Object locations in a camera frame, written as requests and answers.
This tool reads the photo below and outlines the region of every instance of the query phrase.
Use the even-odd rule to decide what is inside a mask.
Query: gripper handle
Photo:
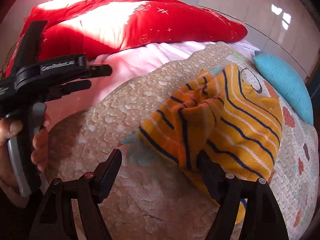
[[[17,178],[20,194],[23,197],[31,195],[41,186],[40,171],[31,162],[33,137],[41,130],[46,105],[35,103],[28,109],[20,109],[6,117],[21,120],[22,131],[8,140],[8,153],[14,174]]]

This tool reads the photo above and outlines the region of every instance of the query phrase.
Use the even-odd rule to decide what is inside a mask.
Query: heart pattern
[[[270,174],[270,177],[269,177],[269,179],[268,179],[268,184],[270,185],[270,183],[271,183],[271,181],[272,181],[272,178],[273,178],[273,175],[275,174],[275,170],[273,169],[272,170],[272,172],[271,172],[271,174]]]
[[[307,160],[310,161],[308,146],[306,144],[304,144],[303,149],[304,149],[304,153],[306,155]]]
[[[294,121],[294,118],[290,114],[288,108],[286,108],[285,106],[282,107],[282,112],[283,112],[284,124],[286,126],[294,128],[296,126],[296,123]]]
[[[269,91],[269,94],[272,98],[279,98],[277,92],[275,91],[275,89],[273,88],[273,86],[271,86],[267,81],[264,80],[264,84],[266,86],[266,88]]]
[[[299,175],[301,176],[304,170],[304,167],[303,167],[303,162],[300,160],[300,158],[298,160],[298,168],[299,168]]]
[[[297,227],[298,224],[300,223],[300,219],[301,219],[301,209],[298,211],[297,216],[296,216],[296,220],[294,221],[293,227]]]

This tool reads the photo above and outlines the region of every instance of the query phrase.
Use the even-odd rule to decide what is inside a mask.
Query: teal cushion
[[[261,75],[284,97],[300,118],[313,125],[309,93],[299,74],[275,55],[255,51],[253,58]]]

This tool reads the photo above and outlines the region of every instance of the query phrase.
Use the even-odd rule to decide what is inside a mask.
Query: quilted bedspread
[[[114,239],[204,239],[218,207],[179,171],[138,140],[142,120],[201,69],[237,64],[245,82],[262,97],[279,98],[282,141],[268,183],[283,214],[289,239],[299,239],[316,206],[319,160],[314,127],[304,123],[257,72],[253,63],[223,42],[207,45],[186,60],[164,64],[134,78],[88,111],[59,122],[49,136],[49,181],[77,179],[119,147],[123,163],[109,197],[100,205]],[[75,220],[80,223],[74,207]],[[238,239],[241,223],[232,239]]]

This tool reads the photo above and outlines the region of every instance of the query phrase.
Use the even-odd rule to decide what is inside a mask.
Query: red pillow
[[[32,9],[20,38],[36,20],[49,20],[39,60],[75,53],[91,60],[153,42],[236,42],[247,35],[243,25],[177,0],[53,0]]]

